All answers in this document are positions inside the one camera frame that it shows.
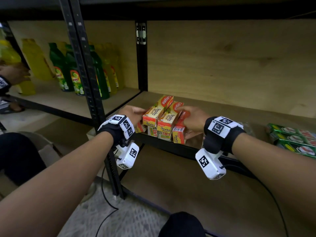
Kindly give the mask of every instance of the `cardboard box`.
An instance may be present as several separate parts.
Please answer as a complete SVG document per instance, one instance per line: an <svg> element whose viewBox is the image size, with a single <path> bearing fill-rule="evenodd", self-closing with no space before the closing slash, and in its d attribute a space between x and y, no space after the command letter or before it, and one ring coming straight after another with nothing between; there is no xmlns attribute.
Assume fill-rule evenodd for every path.
<svg viewBox="0 0 316 237"><path fill-rule="evenodd" d="M316 139L308 138L301 135L273 131L270 133L269 137L274 145L277 145L279 142L287 141L290 143L300 144L304 146L316 147Z"/></svg>
<svg viewBox="0 0 316 237"><path fill-rule="evenodd" d="M183 111L172 129L173 142L177 144L185 144L185 125L183 123L184 119L190 116L190 112Z"/></svg>
<svg viewBox="0 0 316 237"><path fill-rule="evenodd" d="M158 131L156 127L148 126L147 131L148 131L147 132L148 135L153 136L153 137L158 137Z"/></svg>
<svg viewBox="0 0 316 237"><path fill-rule="evenodd" d="M154 106L143 115L143 125L157 127L158 118L173 102L173 96L162 96Z"/></svg>
<svg viewBox="0 0 316 237"><path fill-rule="evenodd" d="M183 102L174 101L158 119L157 131L171 133L173 126L179 117L179 111L177 111L177 108L183 105Z"/></svg>
<svg viewBox="0 0 316 237"><path fill-rule="evenodd" d="M142 133L142 132L145 132L147 130L147 126L146 125L142 125L140 122L138 122L134 126L134 129L135 129L136 133Z"/></svg>
<svg viewBox="0 0 316 237"><path fill-rule="evenodd" d="M273 131L278 131L278 132L282 132L282 133L301 135L301 136L305 136L305 137L308 137L308 138L316 139L316 134L315 133L311 133L311 132L305 131L305 130L294 129L294 128L291 128L291 127L284 127L284 126L276 125L276 124L272 124L272 123L269 123L265 127L265 131L268 134L270 134Z"/></svg>
<svg viewBox="0 0 316 237"><path fill-rule="evenodd" d="M288 141L280 141L277 147L290 150L292 152L316 158L316 148L312 146L304 146L302 144L291 143Z"/></svg>
<svg viewBox="0 0 316 237"><path fill-rule="evenodd" d="M158 131L158 139L162 139L165 141L171 141L172 133Z"/></svg>

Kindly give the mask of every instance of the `barcode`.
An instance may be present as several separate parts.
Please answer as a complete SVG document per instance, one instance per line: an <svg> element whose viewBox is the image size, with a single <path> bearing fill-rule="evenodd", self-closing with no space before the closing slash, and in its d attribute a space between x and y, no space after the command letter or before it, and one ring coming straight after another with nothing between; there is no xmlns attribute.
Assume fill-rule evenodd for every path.
<svg viewBox="0 0 316 237"><path fill-rule="evenodd" d="M184 127L182 128L174 127L172 131L184 131Z"/></svg>

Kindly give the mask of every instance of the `green product box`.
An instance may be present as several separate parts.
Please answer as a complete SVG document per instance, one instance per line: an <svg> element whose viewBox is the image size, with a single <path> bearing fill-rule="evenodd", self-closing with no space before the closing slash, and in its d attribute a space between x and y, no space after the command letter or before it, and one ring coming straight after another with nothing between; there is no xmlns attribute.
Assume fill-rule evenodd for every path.
<svg viewBox="0 0 316 237"><path fill-rule="evenodd" d="M297 143L291 143L287 141L279 141L277 144L277 147L290 150L292 152L301 154L301 155L306 155L309 157L316 158L316 148L312 146L303 146L301 144Z"/></svg>
<svg viewBox="0 0 316 237"><path fill-rule="evenodd" d="M265 127L265 131L268 134L270 134L273 131L278 131L278 132L282 132L282 133L301 135L301 136L305 136L308 138L316 139L315 133L311 133L309 131L300 130L300 129L294 129L291 127L284 127L284 126L276 125L276 124L272 124L272 123L267 124L267 126Z"/></svg>
<svg viewBox="0 0 316 237"><path fill-rule="evenodd" d="M316 139L308 138L301 135L294 135L294 134L273 131L270 133L269 137L274 145L277 145L279 142L286 141L290 143L316 147Z"/></svg>

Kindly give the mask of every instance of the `hand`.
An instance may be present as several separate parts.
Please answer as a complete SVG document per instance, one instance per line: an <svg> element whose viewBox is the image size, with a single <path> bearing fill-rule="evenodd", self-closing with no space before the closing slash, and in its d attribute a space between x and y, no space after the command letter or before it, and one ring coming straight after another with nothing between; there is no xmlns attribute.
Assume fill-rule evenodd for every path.
<svg viewBox="0 0 316 237"><path fill-rule="evenodd" d="M5 77L11 85L20 84L23 81L30 80L30 73L23 64L16 64L11 66L0 66L0 75Z"/></svg>
<svg viewBox="0 0 316 237"><path fill-rule="evenodd" d="M191 115L184 119L184 125L189 129L185 139L190 139L200 133L204 132L205 121L211 116L200 108L195 106L181 106L177 108L178 111L189 111Z"/></svg>
<svg viewBox="0 0 316 237"><path fill-rule="evenodd" d="M136 125L142 118L143 114L146 112L145 109L140 107L135 107L131 105L126 105L118 112L119 115L126 115L133 125Z"/></svg>

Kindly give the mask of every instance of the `yellow bottle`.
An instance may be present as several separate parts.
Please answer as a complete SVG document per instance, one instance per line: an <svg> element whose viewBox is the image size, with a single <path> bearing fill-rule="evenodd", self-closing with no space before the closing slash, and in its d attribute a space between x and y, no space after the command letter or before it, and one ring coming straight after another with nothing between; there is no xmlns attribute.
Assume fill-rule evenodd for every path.
<svg viewBox="0 0 316 237"><path fill-rule="evenodd" d="M7 40L0 40L0 57L5 61L6 65L13 65L21 63L20 55L12 48L10 42ZM19 94L22 95L34 95L35 88L33 83L29 81L24 81L17 85L19 89Z"/></svg>
<svg viewBox="0 0 316 237"><path fill-rule="evenodd" d="M61 41L57 43L57 48L61 51L63 55L66 55L66 52L67 52L66 45L67 45L67 42L65 41Z"/></svg>
<svg viewBox="0 0 316 237"><path fill-rule="evenodd" d="M119 56L115 52L112 43L105 43L105 58L110 60L110 66L117 89L122 90L125 86L124 77L121 69L119 68Z"/></svg>
<svg viewBox="0 0 316 237"><path fill-rule="evenodd" d="M95 52L101 58L102 68L106 79L106 84L110 93L110 96L113 96L117 93L117 87L115 83L115 78L110 66L110 60L105 58L105 51L102 44L97 44L94 46Z"/></svg>
<svg viewBox="0 0 316 237"><path fill-rule="evenodd" d="M22 51L36 78L41 80L53 79L55 75L52 73L42 49L34 39L22 39Z"/></svg>

